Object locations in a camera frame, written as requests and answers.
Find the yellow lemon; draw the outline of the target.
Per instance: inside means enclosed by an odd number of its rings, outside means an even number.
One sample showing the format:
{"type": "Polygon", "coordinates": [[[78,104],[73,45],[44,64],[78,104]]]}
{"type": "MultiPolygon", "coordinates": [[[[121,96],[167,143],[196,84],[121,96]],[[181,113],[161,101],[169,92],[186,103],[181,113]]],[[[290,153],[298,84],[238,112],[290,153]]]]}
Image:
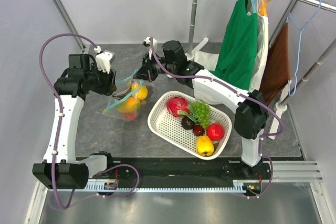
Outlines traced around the yellow lemon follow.
{"type": "Polygon", "coordinates": [[[137,82],[132,83],[131,91],[137,91],[133,93],[132,96],[139,99],[140,101],[145,100],[148,96],[147,87],[137,82]]]}

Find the clear zip top bag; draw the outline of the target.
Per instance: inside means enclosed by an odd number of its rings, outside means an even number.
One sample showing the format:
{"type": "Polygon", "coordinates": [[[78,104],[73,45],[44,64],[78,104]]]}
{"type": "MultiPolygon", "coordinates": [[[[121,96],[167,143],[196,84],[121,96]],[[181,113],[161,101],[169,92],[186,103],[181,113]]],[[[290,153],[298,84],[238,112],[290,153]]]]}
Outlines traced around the clear zip top bag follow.
{"type": "Polygon", "coordinates": [[[107,107],[102,111],[105,116],[133,121],[140,112],[140,107],[146,104],[149,90],[143,80],[135,79],[138,70],[121,79],[116,79],[116,92],[110,97],[107,107]]]}

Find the orange green mango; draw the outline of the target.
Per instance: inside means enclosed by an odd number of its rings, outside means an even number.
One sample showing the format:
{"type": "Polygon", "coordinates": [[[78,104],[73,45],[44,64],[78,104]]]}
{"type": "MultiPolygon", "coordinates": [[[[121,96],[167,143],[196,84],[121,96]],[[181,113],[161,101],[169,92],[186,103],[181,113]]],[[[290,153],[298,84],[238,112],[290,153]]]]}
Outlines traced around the orange green mango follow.
{"type": "Polygon", "coordinates": [[[124,102],[117,105],[117,110],[120,113],[129,113],[137,111],[140,107],[140,100],[130,96],[124,102]]]}

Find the orange peach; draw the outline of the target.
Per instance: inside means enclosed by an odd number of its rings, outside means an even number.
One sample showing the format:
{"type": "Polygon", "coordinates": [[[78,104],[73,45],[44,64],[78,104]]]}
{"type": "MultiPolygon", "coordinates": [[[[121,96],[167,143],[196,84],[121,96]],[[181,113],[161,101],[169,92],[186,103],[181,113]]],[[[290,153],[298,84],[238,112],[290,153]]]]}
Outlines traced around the orange peach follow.
{"type": "Polygon", "coordinates": [[[131,121],[135,120],[137,118],[137,116],[138,116],[137,111],[123,114],[124,119],[128,122],[131,122],[131,121]]]}

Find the dark red plum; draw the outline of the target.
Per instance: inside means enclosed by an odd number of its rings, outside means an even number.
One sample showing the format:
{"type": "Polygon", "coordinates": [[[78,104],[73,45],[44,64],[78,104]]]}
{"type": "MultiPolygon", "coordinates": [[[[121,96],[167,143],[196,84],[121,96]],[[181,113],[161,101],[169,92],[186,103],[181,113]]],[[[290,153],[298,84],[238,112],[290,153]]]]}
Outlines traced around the dark red plum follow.
{"type": "Polygon", "coordinates": [[[193,134],[195,136],[202,136],[204,135],[204,128],[201,126],[201,125],[196,125],[194,128],[193,128],[193,134]]]}

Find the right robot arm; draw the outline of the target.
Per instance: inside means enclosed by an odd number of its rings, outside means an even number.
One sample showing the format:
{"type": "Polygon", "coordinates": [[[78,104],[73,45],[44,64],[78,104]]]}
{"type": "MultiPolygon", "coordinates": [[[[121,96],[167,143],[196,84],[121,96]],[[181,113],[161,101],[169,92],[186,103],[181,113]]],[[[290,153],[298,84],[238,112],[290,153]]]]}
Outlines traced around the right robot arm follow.
{"type": "Polygon", "coordinates": [[[229,108],[235,115],[234,129],[242,139],[241,174],[248,179],[259,173],[261,161],[259,138],[268,119],[267,107],[260,91],[248,92],[219,79],[197,62],[187,59],[179,41],[163,44],[164,56],[155,53],[156,43],[152,37],[143,41],[149,51],[142,58],[142,66],[135,78],[152,82],[160,74],[173,76],[177,82],[191,89],[202,91],[229,108]]]}

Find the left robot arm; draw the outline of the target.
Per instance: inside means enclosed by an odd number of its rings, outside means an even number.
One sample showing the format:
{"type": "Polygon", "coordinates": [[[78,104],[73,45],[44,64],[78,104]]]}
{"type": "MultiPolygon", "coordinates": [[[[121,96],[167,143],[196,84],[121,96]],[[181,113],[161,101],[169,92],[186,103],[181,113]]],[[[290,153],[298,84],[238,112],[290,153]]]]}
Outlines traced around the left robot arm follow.
{"type": "Polygon", "coordinates": [[[54,84],[55,116],[50,141],[41,163],[33,165],[33,175],[47,188],[83,189],[97,173],[111,178],[115,173],[112,156],[97,152],[76,160],[75,142],[78,121],[87,94],[110,96],[116,91],[115,71],[111,68],[114,54],[104,51],[70,54],[69,67],[54,84]]]}

